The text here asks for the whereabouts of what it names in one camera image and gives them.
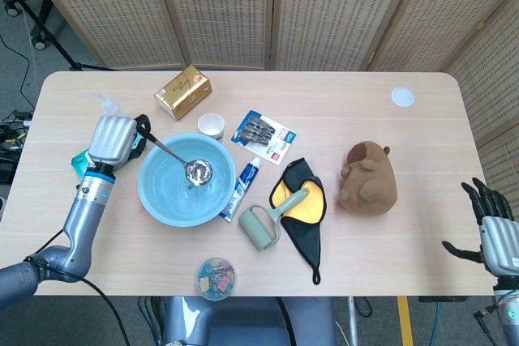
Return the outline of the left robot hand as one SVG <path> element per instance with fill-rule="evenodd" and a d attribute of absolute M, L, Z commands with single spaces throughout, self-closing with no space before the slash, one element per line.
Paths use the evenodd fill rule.
<path fill-rule="evenodd" d="M 93 165 L 107 164 L 119 169 L 128 161 L 139 158 L 147 144 L 140 130 L 151 131 L 151 122 L 145 114 L 136 118 L 102 116 L 88 149 Z"/>

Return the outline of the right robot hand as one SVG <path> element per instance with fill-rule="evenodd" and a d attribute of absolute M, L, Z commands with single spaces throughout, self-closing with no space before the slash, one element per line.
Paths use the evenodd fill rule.
<path fill-rule="evenodd" d="M 481 263 L 494 277 L 518 276 L 518 222 L 506 197 L 474 177 L 461 183 L 468 194 L 480 236 L 478 251 L 462 250 L 449 241 L 442 246 L 453 256 Z"/>

